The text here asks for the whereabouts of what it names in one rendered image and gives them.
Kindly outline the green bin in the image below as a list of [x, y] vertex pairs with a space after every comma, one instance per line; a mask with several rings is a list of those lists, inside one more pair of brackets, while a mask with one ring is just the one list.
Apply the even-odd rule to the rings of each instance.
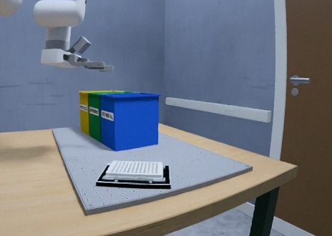
[[89, 95], [89, 134], [98, 142], [102, 142], [101, 138], [101, 110], [99, 94], [117, 94], [117, 93], [133, 93], [133, 92], [90, 92]]

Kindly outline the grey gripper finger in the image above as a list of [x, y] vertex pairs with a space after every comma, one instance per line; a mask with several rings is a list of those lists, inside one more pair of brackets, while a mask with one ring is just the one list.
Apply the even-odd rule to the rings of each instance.
[[[78, 57], [77, 62], [89, 62], [89, 59], [83, 59], [81, 57]], [[100, 72], [113, 72], [114, 71], [114, 66], [105, 66], [104, 69], [99, 70]]]
[[76, 54], [69, 54], [67, 57], [67, 62], [70, 62], [72, 66], [88, 66], [89, 69], [104, 69], [105, 66], [104, 62], [77, 62], [79, 56]]

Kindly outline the blue bin with label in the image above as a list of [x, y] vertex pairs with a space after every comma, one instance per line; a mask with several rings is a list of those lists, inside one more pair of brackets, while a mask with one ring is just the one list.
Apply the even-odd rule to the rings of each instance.
[[118, 152], [158, 144], [161, 94], [120, 93], [99, 96], [103, 145]]

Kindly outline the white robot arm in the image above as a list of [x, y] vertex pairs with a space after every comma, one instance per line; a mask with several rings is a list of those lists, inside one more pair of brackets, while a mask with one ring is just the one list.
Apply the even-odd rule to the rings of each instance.
[[[70, 53], [77, 51], [83, 54], [92, 45], [81, 36], [69, 49], [71, 26], [79, 26], [83, 22], [86, 2], [87, 0], [42, 0], [35, 4], [35, 22], [47, 28], [45, 49], [61, 49]], [[0, 0], [0, 16], [15, 15], [22, 3], [23, 0]]]

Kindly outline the yellow open-top bin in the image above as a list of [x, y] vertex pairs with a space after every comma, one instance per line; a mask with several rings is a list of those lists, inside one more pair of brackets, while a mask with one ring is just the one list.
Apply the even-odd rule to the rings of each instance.
[[[89, 91], [89, 92], [120, 92], [120, 91]], [[80, 105], [80, 126], [81, 131], [85, 134], [89, 134], [89, 95], [87, 92], [79, 93], [79, 105]]]

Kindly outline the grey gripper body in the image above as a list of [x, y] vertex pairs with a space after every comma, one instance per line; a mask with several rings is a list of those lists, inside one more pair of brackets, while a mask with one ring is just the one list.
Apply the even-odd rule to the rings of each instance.
[[[64, 68], [73, 68], [76, 66], [72, 66], [69, 62], [67, 62], [67, 55], [73, 54], [61, 49], [42, 49], [41, 51], [41, 64], [56, 66], [56, 67], [64, 67]], [[66, 66], [66, 67], [65, 67]], [[80, 68], [78, 66], [76, 68]]]

